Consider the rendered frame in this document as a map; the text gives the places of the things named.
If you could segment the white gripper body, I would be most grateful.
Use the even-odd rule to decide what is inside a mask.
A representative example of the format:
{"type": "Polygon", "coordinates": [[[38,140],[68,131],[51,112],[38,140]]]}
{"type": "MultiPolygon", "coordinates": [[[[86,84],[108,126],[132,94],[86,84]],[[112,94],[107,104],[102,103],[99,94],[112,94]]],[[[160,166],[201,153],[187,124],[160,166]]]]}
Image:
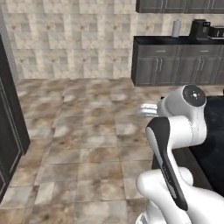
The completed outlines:
{"type": "Polygon", "coordinates": [[[158,116],[157,110],[158,106],[156,104],[144,103],[137,108],[136,112],[139,116],[142,117],[156,117],[158,116]]]}

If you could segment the dark grey base cupboards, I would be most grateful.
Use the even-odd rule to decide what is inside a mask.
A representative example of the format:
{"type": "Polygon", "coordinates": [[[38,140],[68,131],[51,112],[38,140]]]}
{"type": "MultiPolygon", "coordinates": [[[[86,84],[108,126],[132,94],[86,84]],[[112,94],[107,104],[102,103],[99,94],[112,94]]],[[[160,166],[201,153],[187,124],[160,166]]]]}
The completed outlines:
{"type": "Polygon", "coordinates": [[[224,40],[135,36],[131,79],[136,87],[224,83],[224,40]]]}

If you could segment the white paper towel roll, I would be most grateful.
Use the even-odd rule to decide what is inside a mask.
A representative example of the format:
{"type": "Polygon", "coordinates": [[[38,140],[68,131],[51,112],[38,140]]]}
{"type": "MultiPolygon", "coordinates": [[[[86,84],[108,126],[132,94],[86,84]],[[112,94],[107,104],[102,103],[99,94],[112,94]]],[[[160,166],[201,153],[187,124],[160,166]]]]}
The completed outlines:
{"type": "Polygon", "coordinates": [[[179,19],[173,21],[171,36],[177,38],[180,33],[181,21],[179,19]]]}

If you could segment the black coffee machine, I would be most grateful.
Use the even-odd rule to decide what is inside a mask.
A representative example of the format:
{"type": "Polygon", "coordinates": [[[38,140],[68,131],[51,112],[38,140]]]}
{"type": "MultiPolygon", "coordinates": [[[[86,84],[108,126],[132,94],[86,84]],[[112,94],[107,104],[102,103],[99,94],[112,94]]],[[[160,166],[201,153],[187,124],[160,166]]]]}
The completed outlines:
{"type": "Polygon", "coordinates": [[[190,30],[189,37],[191,39],[207,39],[211,23],[205,19],[194,19],[190,30]]]}

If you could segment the black and silver toaster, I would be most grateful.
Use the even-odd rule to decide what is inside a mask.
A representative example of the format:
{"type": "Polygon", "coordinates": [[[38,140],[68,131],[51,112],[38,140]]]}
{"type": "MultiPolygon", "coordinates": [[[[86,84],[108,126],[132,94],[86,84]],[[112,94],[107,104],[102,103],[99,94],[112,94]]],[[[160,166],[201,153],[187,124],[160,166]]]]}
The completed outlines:
{"type": "Polygon", "coordinates": [[[224,39],[224,25],[213,25],[209,28],[207,36],[210,39],[224,39]]]}

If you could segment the tall dark cabinet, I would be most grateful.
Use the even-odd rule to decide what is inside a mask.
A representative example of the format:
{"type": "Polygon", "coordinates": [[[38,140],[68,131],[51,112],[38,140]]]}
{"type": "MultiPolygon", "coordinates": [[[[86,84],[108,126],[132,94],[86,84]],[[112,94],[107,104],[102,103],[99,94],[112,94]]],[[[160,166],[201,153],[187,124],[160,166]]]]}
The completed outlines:
{"type": "Polygon", "coordinates": [[[10,63],[0,35],[0,203],[30,142],[10,63]]]}

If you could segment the dark grey wall cupboards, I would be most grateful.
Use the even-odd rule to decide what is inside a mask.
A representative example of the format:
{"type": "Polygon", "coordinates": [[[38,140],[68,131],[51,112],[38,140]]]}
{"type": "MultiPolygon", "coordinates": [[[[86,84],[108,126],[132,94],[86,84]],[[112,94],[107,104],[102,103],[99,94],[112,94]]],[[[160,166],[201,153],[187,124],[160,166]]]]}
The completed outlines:
{"type": "Polygon", "coordinates": [[[224,0],[136,0],[136,12],[224,14],[224,0]]]}

